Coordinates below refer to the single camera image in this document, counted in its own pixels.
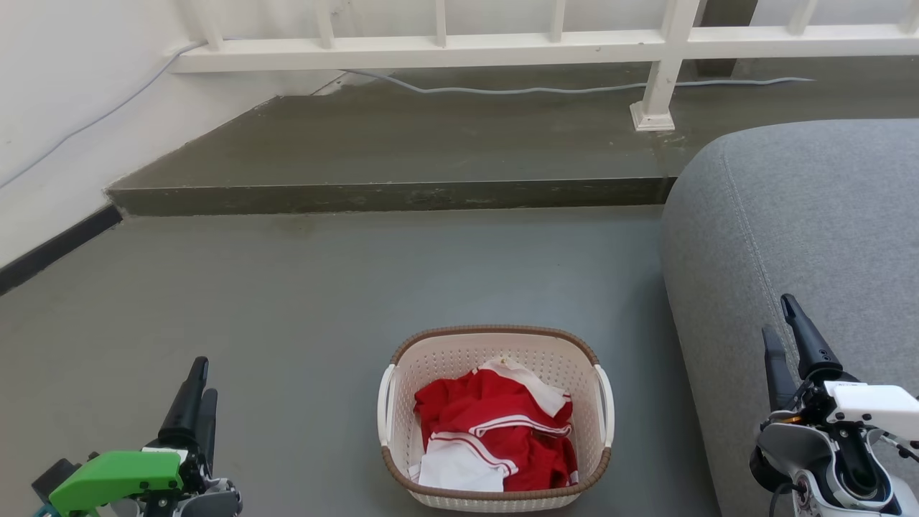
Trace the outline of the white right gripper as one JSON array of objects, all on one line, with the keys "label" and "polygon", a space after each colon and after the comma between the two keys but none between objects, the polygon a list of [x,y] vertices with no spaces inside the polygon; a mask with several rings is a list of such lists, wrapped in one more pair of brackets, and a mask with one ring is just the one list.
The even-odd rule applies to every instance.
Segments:
[{"label": "white right gripper", "polygon": [[796,386],[778,331],[762,327],[771,452],[835,452],[845,442],[870,450],[881,439],[919,452],[919,399],[893,385],[841,380],[841,363],[792,294],[780,298],[798,350]]}]

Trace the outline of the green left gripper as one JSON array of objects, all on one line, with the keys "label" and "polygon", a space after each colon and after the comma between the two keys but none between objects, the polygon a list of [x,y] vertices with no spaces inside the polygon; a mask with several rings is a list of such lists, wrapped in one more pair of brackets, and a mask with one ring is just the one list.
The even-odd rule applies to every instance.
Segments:
[{"label": "green left gripper", "polygon": [[152,442],[140,450],[92,454],[86,464],[65,458],[50,465],[32,489],[40,500],[32,517],[181,517],[194,498],[215,488],[219,394],[205,390],[209,360],[197,357]]}]

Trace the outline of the cream perforated laundry basket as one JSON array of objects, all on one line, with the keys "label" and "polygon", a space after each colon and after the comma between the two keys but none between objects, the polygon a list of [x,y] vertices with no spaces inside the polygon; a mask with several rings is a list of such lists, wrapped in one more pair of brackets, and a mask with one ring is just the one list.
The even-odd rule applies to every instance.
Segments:
[{"label": "cream perforated laundry basket", "polygon": [[[485,361],[508,358],[572,398],[570,439],[579,482],[560,490],[474,492],[439,490],[411,481],[423,455],[414,396],[440,378],[459,378]],[[420,503],[470,513],[529,513],[573,503],[600,481],[615,435],[610,380],[591,347],[556,328],[466,326],[434,328],[408,338],[384,370],[377,398],[378,441],[391,477]]]}]

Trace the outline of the grey fabric sofa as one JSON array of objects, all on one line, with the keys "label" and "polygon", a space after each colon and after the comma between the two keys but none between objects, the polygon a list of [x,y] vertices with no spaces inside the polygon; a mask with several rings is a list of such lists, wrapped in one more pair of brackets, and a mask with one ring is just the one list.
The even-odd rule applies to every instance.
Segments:
[{"label": "grey fabric sofa", "polygon": [[919,118],[781,124],[706,145],[662,219],[662,269],[722,517],[767,517],[761,330],[797,370],[792,294],[848,373],[919,396]]}]

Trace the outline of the black skirting board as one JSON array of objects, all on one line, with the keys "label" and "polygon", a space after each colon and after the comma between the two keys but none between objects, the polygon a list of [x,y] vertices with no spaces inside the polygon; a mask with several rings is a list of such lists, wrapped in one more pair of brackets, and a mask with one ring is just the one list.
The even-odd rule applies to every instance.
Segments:
[{"label": "black skirting board", "polygon": [[119,225],[122,220],[121,212],[114,205],[108,204],[77,225],[14,259],[0,268],[0,297],[21,284],[25,284],[43,269],[49,268],[54,262],[85,245],[96,236]]}]

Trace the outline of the red and white garment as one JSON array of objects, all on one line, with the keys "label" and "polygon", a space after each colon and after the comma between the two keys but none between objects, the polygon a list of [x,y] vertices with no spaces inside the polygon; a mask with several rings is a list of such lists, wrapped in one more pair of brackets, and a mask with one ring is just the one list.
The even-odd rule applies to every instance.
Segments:
[{"label": "red and white garment", "polygon": [[439,490],[528,492],[579,482],[572,398],[508,358],[414,396],[423,455],[411,481]]}]

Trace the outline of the white railing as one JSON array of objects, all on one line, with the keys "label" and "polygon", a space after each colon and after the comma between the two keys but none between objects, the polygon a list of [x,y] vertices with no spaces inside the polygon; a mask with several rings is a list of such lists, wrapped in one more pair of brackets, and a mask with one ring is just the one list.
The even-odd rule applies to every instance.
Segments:
[{"label": "white railing", "polygon": [[210,0],[192,0],[204,40],[169,62],[174,73],[341,70],[369,78],[376,69],[649,62],[641,101],[630,106],[636,131],[673,131],[670,104],[686,61],[748,58],[919,56],[919,0],[890,24],[814,25],[820,0],[798,0],[779,26],[700,27],[701,0],[667,0],[657,29],[566,32],[566,0],[552,0],[547,32],[450,34],[446,0],[433,0],[430,36],[338,37],[330,0],[309,0],[315,36],[230,38]]}]

